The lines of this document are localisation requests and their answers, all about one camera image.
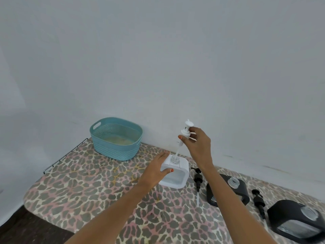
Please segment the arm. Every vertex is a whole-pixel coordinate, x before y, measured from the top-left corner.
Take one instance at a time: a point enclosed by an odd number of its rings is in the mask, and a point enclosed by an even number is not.
[[[210,184],[232,241],[235,244],[276,244],[213,166],[210,138],[200,128],[191,127],[189,130],[195,132],[190,136],[192,139],[186,139],[182,135],[178,137],[187,146]]]
[[[122,230],[125,222],[133,213],[141,199],[162,179],[165,175],[173,172],[167,168],[160,171],[162,163],[169,153],[162,152],[152,160],[139,182],[125,195],[118,199],[113,205],[104,210],[75,235],[66,244],[101,244],[115,243],[115,240]]]

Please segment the hand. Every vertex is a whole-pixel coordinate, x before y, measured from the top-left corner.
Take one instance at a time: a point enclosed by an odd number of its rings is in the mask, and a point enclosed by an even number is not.
[[[190,139],[185,138],[183,135],[179,135],[178,138],[187,146],[189,153],[201,170],[213,166],[211,139],[201,128],[190,127],[189,131],[195,133],[190,135]]]
[[[144,173],[141,175],[138,185],[144,186],[149,191],[160,182],[165,175],[173,172],[174,169],[166,168],[163,171],[160,171],[162,163],[168,157],[169,152],[159,153],[146,167]]]

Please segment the white soap dispenser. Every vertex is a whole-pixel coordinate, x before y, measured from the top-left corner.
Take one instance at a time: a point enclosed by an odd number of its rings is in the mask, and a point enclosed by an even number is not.
[[[189,131],[190,127],[193,127],[194,124],[187,120],[185,122],[186,127],[181,130],[183,136],[187,139],[191,135]],[[179,147],[181,147],[184,143],[182,141],[179,142]],[[173,168],[174,171],[167,174],[160,182],[160,185],[171,187],[171,188],[183,188],[189,178],[189,162],[183,158],[179,157],[178,150],[175,155],[169,155],[166,160],[161,165],[160,171],[163,171],[166,168]]]

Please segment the leopard print tablecloth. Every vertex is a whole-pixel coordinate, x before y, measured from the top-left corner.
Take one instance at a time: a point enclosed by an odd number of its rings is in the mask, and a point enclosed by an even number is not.
[[[40,218],[75,233],[129,191],[147,163],[161,151],[141,144],[132,160],[120,162],[98,154],[88,139],[35,182],[24,197],[24,205]],[[191,158],[186,159],[195,166]],[[243,180],[249,192],[259,189],[265,209],[281,199],[290,199],[324,213],[325,204],[313,197],[227,169],[218,170]],[[116,243],[232,243],[220,210],[206,201],[205,181],[200,206],[196,206],[194,174],[191,170],[182,189],[157,185],[138,204]],[[246,207],[260,221],[250,197]],[[278,243],[294,243],[270,233]]]

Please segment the woven basket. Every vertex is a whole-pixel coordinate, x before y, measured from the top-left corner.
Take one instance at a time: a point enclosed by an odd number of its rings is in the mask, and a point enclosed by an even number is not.
[[[139,125],[116,117],[103,118],[90,127],[95,150],[119,161],[130,160],[136,155],[142,133]]]

